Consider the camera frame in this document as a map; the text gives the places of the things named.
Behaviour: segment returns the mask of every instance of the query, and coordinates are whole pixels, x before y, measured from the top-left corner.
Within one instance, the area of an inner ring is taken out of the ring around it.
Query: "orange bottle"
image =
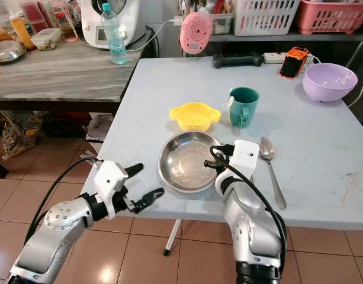
[[[36,46],[31,41],[31,37],[26,30],[25,23],[19,16],[10,16],[10,23],[13,26],[15,32],[20,37],[23,44],[26,46],[27,51],[31,51],[36,49]]]

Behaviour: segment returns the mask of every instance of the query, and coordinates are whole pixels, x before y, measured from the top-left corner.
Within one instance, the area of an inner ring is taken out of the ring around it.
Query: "spoon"
[[[284,196],[278,186],[274,170],[271,165],[271,160],[275,157],[275,149],[272,143],[265,137],[260,138],[259,140],[259,155],[260,158],[265,161],[268,165],[269,172],[271,173],[272,184],[274,186],[275,192],[275,200],[280,209],[284,210],[287,207],[287,203],[285,201]]]

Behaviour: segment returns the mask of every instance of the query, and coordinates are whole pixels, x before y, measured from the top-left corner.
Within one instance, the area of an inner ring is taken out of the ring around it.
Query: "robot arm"
[[[277,284],[282,273],[283,246],[275,220],[268,215],[264,202],[255,191],[230,169],[224,169],[228,164],[250,178],[259,146],[236,140],[233,146],[216,149],[231,157],[228,162],[224,158],[217,159],[219,155],[216,154],[216,161],[205,161],[205,166],[218,171],[216,190],[223,196],[223,217],[232,232],[236,283]]]
[[[125,209],[137,214],[162,196],[164,189],[159,188],[139,202],[126,197],[124,182],[142,169],[142,164],[123,169],[112,161],[103,162],[94,179],[96,193],[84,193],[49,209],[44,224],[16,259],[7,284],[53,283],[72,245],[95,221],[104,217],[110,220]]]

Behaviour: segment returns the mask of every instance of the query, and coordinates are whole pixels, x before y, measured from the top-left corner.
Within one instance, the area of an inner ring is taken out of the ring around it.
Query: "pink round device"
[[[211,18],[201,12],[192,12],[181,25],[180,45],[189,54],[202,52],[213,32]]]

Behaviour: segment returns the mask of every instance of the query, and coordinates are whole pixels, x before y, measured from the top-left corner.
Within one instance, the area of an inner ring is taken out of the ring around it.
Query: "storage shelf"
[[[210,37],[210,42],[223,41],[362,41],[363,33],[316,33],[300,34],[290,31],[286,35],[255,35],[249,37],[236,37],[233,34],[215,34]]]

